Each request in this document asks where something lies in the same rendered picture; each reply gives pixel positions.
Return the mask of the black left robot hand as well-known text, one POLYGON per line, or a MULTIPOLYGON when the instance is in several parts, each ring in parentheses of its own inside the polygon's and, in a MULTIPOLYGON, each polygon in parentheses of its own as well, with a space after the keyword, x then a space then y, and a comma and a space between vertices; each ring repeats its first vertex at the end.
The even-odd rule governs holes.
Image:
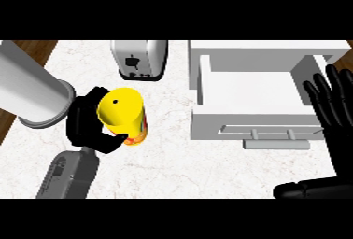
POLYGON ((75 147, 87 147, 109 154, 121 146, 126 134, 107 135, 95 115, 97 104, 109 90, 94 87, 84 96, 72 100, 66 118, 66 136, 75 147))

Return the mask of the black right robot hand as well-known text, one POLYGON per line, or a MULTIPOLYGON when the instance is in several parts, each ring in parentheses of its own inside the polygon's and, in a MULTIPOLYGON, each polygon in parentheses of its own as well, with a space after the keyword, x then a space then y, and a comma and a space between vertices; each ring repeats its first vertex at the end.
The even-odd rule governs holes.
POLYGON ((329 64, 304 81, 336 175, 277 185, 276 199, 353 199, 353 72, 329 64))

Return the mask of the yellow cup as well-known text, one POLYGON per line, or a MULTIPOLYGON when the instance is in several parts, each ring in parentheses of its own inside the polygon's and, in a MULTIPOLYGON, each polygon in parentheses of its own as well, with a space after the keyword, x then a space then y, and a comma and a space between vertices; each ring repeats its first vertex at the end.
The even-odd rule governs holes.
POLYGON ((147 135, 144 106, 140 93, 132 88, 107 92, 97 104, 95 115, 113 134, 126 134, 126 146, 138 145, 147 135))

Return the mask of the white open drawer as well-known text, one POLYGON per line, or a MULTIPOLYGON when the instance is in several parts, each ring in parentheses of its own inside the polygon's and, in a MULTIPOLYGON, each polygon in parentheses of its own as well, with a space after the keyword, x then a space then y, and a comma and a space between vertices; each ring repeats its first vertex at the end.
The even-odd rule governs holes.
POLYGON ((323 70, 318 59, 318 56, 302 57, 287 72, 215 72, 209 56, 202 55, 190 138, 237 140, 218 134, 222 125, 320 126, 301 85, 323 70))

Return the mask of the white drawer cabinet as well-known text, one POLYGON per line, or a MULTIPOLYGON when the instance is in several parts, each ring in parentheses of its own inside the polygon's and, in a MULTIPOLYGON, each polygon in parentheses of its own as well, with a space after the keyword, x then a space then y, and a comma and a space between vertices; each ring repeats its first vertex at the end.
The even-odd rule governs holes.
POLYGON ((200 55, 209 56, 215 72, 287 72, 305 55, 333 63, 350 49, 345 40, 190 40, 189 89, 197 88, 200 55))

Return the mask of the white toaster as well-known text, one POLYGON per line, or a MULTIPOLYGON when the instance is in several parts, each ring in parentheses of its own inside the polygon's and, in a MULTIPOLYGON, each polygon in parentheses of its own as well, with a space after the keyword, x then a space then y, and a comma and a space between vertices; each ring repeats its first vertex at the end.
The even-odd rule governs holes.
POLYGON ((112 40, 110 51, 124 80, 160 80, 168 59, 166 40, 112 40))

